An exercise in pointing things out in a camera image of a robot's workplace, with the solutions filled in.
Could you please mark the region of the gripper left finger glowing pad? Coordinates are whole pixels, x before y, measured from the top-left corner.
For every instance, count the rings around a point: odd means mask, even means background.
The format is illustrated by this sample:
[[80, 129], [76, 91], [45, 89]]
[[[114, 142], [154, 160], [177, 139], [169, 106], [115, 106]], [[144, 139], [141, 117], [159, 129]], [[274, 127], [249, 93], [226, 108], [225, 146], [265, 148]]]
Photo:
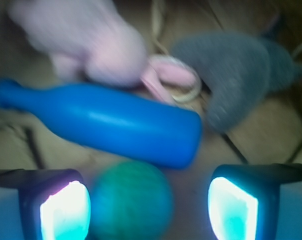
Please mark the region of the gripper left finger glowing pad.
[[0, 240], [84, 240], [91, 201], [73, 169], [0, 169]]

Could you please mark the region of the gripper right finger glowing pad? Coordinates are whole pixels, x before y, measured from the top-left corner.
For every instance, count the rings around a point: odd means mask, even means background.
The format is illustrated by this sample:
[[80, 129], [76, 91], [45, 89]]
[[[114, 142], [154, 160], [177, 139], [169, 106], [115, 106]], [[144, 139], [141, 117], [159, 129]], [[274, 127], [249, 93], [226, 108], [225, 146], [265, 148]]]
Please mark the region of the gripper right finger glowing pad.
[[207, 195], [218, 240], [302, 240], [302, 164], [223, 164]]

